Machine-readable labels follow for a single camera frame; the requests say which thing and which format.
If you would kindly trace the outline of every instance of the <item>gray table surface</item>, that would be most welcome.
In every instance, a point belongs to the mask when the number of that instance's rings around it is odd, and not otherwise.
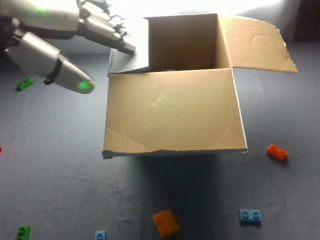
[[[171,209],[182,240],[320,238],[320,43],[288,46],[300,74],[235,69],[249,153],[103,160],[107,55],[72,59],[96,80],[81,95],[0,64],[0,240],[156,240]],[[266,156],[269,143],[288,163]],[[262,225],[239,225],[239,209]]]

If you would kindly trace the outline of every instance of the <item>open cardboard box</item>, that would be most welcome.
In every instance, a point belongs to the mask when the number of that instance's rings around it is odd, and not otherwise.
[[[103,158],[245,151],[232,68],[297,73],[278,29],[220,14],[139,21],[136,54],[110,55]]]

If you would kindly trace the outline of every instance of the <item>blue toy block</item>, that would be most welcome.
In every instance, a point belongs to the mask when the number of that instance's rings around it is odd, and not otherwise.
[[[260,225],[260,210],[240,209],[240,224],[242,225]]]
[[[107,240],[106,231],[96,231],[95,240]]]

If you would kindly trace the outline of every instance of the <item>lego brick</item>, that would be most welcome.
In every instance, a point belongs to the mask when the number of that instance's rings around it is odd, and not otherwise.
[[[23,225],[19,227],[18,235],[16,236],[16,240],[29,240],[31,232],[31,226]]]
[[[107,240],[106,231],[96,231],[95,240]]]
[[[32,81],[32,78],[31,77],[27,77],[26,80],[21,81],[21,82],[18,83],[17,89],[19,91],[22,91],[22,90],[30,87],[32,84],[34,84],[34,82]]]
[[[256,209],[240,209],[240,224],[242,225],[260,225],[260,210]]]
[[[156,228],[162,238],[168,237],[179,231],[178,223],[171,210],[166,210],[152,216]]]
[[[287,152],[274,144],[268,146],[266,153],[282,162],[287,158]]]

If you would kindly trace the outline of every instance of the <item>green lego brick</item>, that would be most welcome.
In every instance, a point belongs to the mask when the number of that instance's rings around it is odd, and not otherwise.
[[[16,240],[29,240],[31,232],[31,226],[24,225],[19,227],[18,236],[16,236]]]
[[[31,77],[27,77],[25,81],[21,81],[18,83],[18,90],[22,91],[25,90],[27,87],[30,87],[34,82],[32,81]]]

